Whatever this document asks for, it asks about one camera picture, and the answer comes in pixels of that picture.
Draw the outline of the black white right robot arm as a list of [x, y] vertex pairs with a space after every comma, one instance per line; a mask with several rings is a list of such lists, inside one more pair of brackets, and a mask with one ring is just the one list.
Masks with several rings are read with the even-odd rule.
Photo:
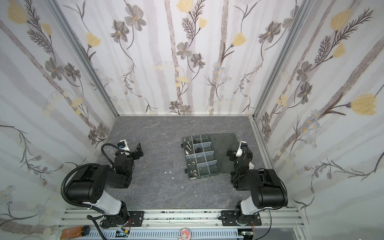
[[288, 193], [273, 169], [251, 169], [253, 153], [246, 144], [239, 150], [227, 151], [234, 163], [231, 184], [237, 191], [249, 191], [251, 196], [239, 201], [234, 210], [222, 211], [223, 226], [260, 226], [257, 218], [265, 210], [278, 210], [288, 204]]

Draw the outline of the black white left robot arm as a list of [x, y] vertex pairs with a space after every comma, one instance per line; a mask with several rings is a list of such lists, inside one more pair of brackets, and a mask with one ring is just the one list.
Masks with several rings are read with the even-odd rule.
[[105, 191], [106, 187], [127, 189], [132, 181], [135, 161], [144, 155], [141, 144], [131, 151], [125, 140], [117, 145], [103, 144], [116, 149], [114, 160], [109, 164], [83, 164], [70, 171], [61, 185], [62, 198], [68, 204], [94, 210], [99, 216], [87, 218], [98, 229], [141, 227], [143, 211], [128, 211], [127, 205]]

